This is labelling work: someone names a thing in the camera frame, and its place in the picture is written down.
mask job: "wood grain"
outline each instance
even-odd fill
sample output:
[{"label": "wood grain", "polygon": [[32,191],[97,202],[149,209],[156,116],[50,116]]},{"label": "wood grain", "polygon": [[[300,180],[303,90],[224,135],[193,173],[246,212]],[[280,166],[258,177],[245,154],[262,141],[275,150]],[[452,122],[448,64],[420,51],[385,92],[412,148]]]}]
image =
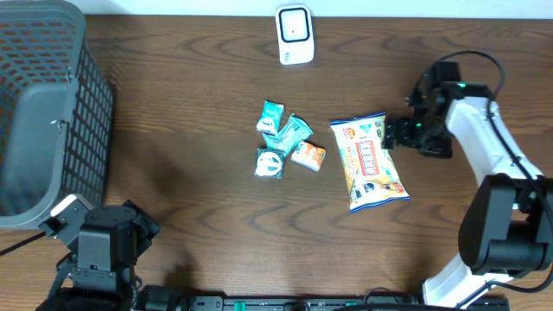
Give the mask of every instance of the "wood grain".
[{"label": "wood grain", "polygon": [[[411,202],[350,214],[328,122],[386,110],[433,60],[460,49],[497,56],[508,72],[499,96],[525,154],[553,174],[551,22],[316,18],[315,61],[279,64],[274,19],[89,16],[87,40],[118,89],[106,203],[134,200],[162,224],[138,261],[146,283],[228,295],[361,295],[416,290],[457,252],[476,183],[459,145],[448,161],[413,149],[391,155]],[[463,57],[468,80],[494,86],[484,60]],[[253,176],[265,99],[307,120],[327,149],[319,173],[288,161],[283,179]],[[0,247],[31,232],[0,233]],[[2,310],[34,309],[66,249],[42,240],[0,260]],[[540,282],[533,273],[521,286]],[[499,289],[513,310],[553,308],[551,290]]]}]

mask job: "candy wrapper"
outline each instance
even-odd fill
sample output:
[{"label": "candy wrapper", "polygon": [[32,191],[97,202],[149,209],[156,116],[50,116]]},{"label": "candy wrapper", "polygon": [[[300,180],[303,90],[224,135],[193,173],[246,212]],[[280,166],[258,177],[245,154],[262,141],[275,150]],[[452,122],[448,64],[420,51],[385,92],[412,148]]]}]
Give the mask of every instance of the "candy wrapper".
[{"label": "candy wrapper", "polygon": [[330,123],[346,173],[352,213],[410,198],[388,150],[382,149],[385,116],[385,112],[379,112]]},{"label": "candy wrapper", "polygon": [[274,136],[263,134],[263,138],[267,147],[282,150],[284,156],[287,156],[301,140],[308,139],[311,134],[313,131],[308,124],[300,118],[294,117],[294,113],[292,113],[281,131]]},{"label": "candy wrapper", "polygon": [[284,151],[277,149],[258,149],[255,175],[261,177],[283,178]]},{"label": "candy wrapper", "polygon": [[318,172],[319,169],[321,169],[322,161],[325,159],[326,153],[327,151],[323,148],[315,147],[311,143],[300,141],[297,144],[296,150],[292,153],[290,160]]},{"label": "candy wrapper", "polygon": [[280,122],[283,119],[284,105],[271,103],[265,100],[265,106],[263,112],[261,112],[261,118],[257,121],[257,130],[263,133],[269,133],[275,135],[280,128]]}]

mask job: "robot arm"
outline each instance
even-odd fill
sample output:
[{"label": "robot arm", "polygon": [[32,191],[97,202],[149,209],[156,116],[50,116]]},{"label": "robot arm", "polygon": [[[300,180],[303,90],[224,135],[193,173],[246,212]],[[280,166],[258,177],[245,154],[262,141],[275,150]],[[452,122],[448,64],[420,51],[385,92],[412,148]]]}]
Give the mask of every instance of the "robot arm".
[{"label": "robot arm", "polygon": [[[127,200],[122,206],[93,208],[70,194],[40,225],[71,251],[57,265],[48,299],[37,310],[130,310],[138,301],[134,266],[160,226]],[[62,288],[66,278],[71,288]]]},{"label": "robot arm", "polygon": [[[497,103],[487,110],[492,96],[487,87],[462,82],[457,63],[437,62],[422,82],[426,84],[409,98],[414,116],[387,120],[385,148],[393,149],[397,141],[426,156],[449,158],[452,137],[459,141],[479,190],[461,223],[460,253],[424,282],[423,299],[427,305],[466,308],[493,287],[491,281],[505,283],[544,270],[552,255],[544,206],[532,195],[488,118],[545,194],[553,194],[553,182],[524,156]],[[512,209],[527,213],[527,220],[513,221]]]},{"label": "robot arm", "polygon": [[[511,179],[523,180],[525,177],[522,172],[512,164],[511,157],[486,120],[487,100],[482,97],[453,100],[445,120],[447,129],[459,141],[479,186],[487,175],[504,174]],[[520,157],[521,164],[534,179],[542,175],[515,143],[501,120],[496,102],[492,102],[492,112],[494,112],[494,121],[502,137],[509,144],[511,150]],[[518,208],[518,204],[512,204],[512,208]],[[486,284],[489,281],[509,282],[512,279],[513,277],[508,273],[488,272],[484,275],[475,275],[463,262],[461,254],[457,254],[437,276],[424,282],[424,303],[466,308],[488,291]]]},{"label": "robot arm", "polygon": [[[487,100],[484,97],[454,99],[448,109],[446,127],[461,144],[478,185],[486,175],[506,174],[512,179],[525,179],[520,169],[513,165],[511,157],[486,120]],[[501,136],[520,158],[521,164],[534,179],[542,175],[542,172],[528,161],[517,146],[499,115],[499,107],[495,101],[492,102],[491,111],[494,113],[494,122]]]}]

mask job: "gray plastic basket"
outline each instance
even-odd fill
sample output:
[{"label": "gray plastic basket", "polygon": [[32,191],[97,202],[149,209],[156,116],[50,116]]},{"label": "gray plastic basket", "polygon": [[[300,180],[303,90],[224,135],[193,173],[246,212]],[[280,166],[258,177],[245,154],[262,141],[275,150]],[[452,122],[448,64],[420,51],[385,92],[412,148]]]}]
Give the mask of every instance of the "gray plastic basket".
[{"label": "gray plastic basket", "polygon": [[30,229],[68,194],[99,206],[114,111],[63,1],[0,1],[0,228]]}]

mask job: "chip bag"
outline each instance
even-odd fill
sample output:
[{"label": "chip bag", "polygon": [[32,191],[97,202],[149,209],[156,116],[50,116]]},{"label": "chip bag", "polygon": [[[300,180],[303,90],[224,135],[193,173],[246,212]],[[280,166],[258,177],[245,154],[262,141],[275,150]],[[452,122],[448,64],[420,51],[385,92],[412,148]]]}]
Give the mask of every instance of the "chip bag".
[{"label": "chip bag", "polygon": [[385,117],[386,113],[382,111],[330,122],[346,173],[352,213],[410,198],[388,150],[382,149]]}]

